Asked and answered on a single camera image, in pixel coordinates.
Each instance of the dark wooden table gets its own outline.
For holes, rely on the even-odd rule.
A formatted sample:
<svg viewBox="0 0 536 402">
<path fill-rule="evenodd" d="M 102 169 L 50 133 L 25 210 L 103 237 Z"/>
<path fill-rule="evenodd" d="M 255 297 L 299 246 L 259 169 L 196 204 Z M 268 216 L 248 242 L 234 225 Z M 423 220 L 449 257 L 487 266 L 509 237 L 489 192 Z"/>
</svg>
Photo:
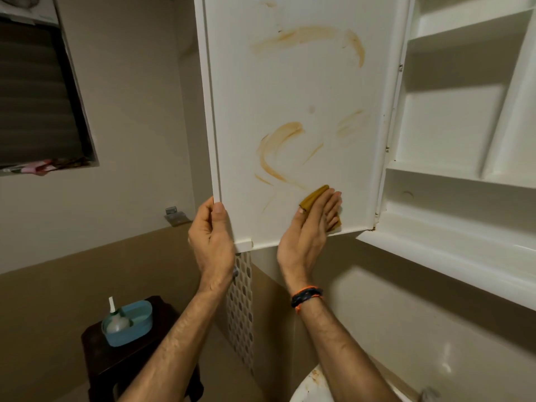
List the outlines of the dark wooden table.
<svg viewBox="0 0 536 402">
<path fill-rule="evenodd" d="M 101 331 L 101 322 L 88 327 L 82 334 L 90 402 L 113 402 L 116 385 L 120 396 L 178 319 L 179 313 L 161 297 L 151 296 L 146 300 L 153 306 L 153 327 L 143 337 L 121 347 L 111 347 Z M 196 366 L 185 396 L 197 402 L 203 391 L 199 367 Z"/>
</svg>

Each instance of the yellow cloth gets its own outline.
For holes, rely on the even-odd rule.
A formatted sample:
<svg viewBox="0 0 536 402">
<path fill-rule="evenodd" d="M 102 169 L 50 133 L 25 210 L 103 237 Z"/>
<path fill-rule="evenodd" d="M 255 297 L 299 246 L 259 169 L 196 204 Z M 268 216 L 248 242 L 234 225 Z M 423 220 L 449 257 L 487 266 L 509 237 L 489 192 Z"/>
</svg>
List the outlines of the yellow cloth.
<svg viewBox="0 0 536 402">
<path fill-rule="evenodd" d="M 322 193 L 324 193 L 329 188 L 330 188 L 329 185 L 322 186 L 320 189 L 317 189 L 313 193 L 308 195 L 303 200 L 303 202 L 300 203 L 300 207 L 305 211 L 305 214 L 307 215 L 309 214 L 309 212 L 311 211 L 312 205 L 315 203 L 316 199 L 318 199 L 322 195 Z M 340 217 L 339 217 L 339 220 L 337 221 L 337 223 L 328 232 L 331 232 L 334 229 L 339 228 L 342 225 L 343 224 L 340 222 Z"/>
</svg>

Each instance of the white cabinet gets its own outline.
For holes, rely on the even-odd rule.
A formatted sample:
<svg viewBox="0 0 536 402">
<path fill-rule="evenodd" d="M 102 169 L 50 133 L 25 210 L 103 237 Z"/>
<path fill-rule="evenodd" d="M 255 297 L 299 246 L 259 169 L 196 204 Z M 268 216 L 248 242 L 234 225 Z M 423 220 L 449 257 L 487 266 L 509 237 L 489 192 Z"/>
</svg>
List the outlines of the white cabinet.
<svg viewBox="0 0 536 402">
<path fill-rule="evenodd" d="M 534 0 L 195 2 L 239 251 L 330 184 L 335 234 L 536 309 Z"/>
</svg>

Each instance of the bracelet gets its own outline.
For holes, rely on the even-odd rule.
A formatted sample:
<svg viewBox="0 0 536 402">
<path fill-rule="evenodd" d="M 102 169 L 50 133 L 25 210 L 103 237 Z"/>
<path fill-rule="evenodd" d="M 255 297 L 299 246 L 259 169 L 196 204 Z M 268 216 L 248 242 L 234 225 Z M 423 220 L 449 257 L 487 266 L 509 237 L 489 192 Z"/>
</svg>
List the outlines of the bracelet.
<svg viewBox="0 0 536 402">
<path fill-rule="evenodd" d="M 304 289 L 298 291 L 291 298 L 291 306 L 296 310 L 296 313 L 300 311 L 300 305 L 305 301 L 311 299 L 312 297 L 322 298 L 324 290 L 320 289 L 317 286 L 307 286 Z"/>
</svg>

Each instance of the window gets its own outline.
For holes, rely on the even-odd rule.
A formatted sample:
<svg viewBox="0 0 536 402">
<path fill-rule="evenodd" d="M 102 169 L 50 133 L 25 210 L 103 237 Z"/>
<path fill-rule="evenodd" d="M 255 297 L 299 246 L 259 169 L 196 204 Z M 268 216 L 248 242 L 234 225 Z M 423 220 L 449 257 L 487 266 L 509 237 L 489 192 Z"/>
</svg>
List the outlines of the window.
<svg viewBox="0 0 536 402">
<path fill-rule="evenodd" d="M 94 160 L 61 30 L 0 19 L 0 168 Z"/>
</svg>

